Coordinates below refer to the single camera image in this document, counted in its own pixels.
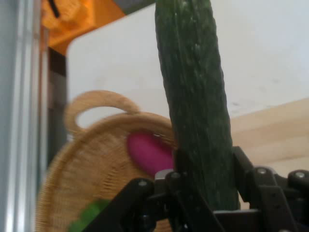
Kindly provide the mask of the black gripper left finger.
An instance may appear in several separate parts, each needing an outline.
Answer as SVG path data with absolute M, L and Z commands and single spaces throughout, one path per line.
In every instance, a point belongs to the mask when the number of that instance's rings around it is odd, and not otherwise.
M 84 228 L 85 232 L 152 232 L 168 220 L 173 232 L 223 232 L 189 176 L 191 161 L 181 150 L 173 154 L 175 170 L 151 181 L 131 180 Z

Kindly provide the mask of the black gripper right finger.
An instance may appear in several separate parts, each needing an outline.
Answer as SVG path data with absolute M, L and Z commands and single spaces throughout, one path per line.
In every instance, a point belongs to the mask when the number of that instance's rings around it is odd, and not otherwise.
M 233 147 L 237 189 L 244 202 L 263 219 L 264 232 L 309 230 L 309 172 L 280 176 L 267 166 L 254 166 L 244 151 Z

